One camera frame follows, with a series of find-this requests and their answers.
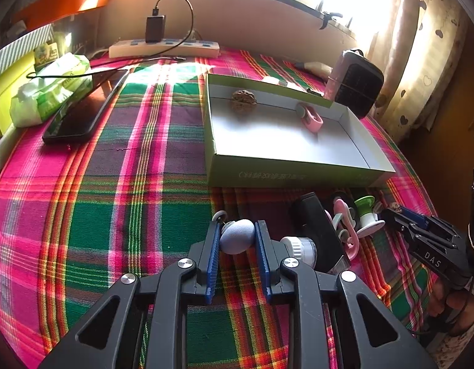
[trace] walnut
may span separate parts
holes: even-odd
[[[249,113],[256,105],[256,97],[247,90],[234,91],[230,98],[230,106],[236,113]]]

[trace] wooden cabinet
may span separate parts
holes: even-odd
[[[465,230],[474,168],[474,26],[445,91],[432,131],[417,129],[401,143],[438,215]]]

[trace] silver screw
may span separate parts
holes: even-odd
[[[124,284],[131,284],[136,280],[136,276],[133,273],[125,273],[121,277],[121,282]]]
[[[351,283],[352,281],[355,281],[357,275],[355,275],[352,271],[344,271],[341,273],[341,278],[344,281]]]
[[[193,266],[193,260],[190,258],[182,258],[177,262],[177,266],[183,269],[190,268]]]
[[[296,268],[298,266],[298,260],[295,258],[285,258],[283,263],[287,268]]]

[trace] smartphone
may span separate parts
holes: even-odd
[[[46,144],[88,141],[103,110],[115,96],[129,70],[94,73],[62,105],[42,135]]]

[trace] wall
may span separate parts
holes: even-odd
[[[102,9],[98,46],[117,40],[144,39],[145,23],[157,0],[109,0]],[[195,28],[205,40],[221,46],[250,50],[292,61],[320,61],[333,66],[341,51],[356,40],[322,20],[276,0],[189,0]],[[183,0],[163,0],[167,15],[165,36],[182,38],[189,30],[190,14]]]
[[[400,146],[438,215],[465,231],[474,168],[474,25],[445,91],[432,131],[414,131]]]

